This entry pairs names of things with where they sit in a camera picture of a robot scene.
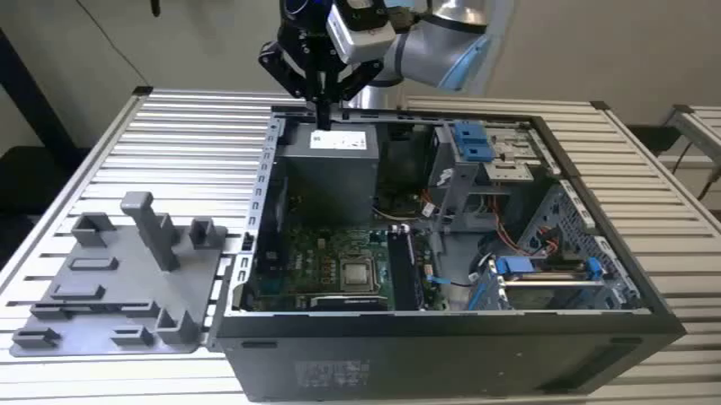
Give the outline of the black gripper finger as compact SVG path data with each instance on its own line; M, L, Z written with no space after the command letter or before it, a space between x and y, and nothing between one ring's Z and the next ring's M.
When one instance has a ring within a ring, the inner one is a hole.
M285 61L284 50L276 41L261 45L257 62L265 72L280 84L285 92L296 99L304 99L313 106L315 124L324 129L324 106L320 103L317 80L307 79Z
M383 69L381 61L361 62L349 74L339 79L340 69L325 71L323 79L323 129L331 129L331 110L341 101L349 101Z

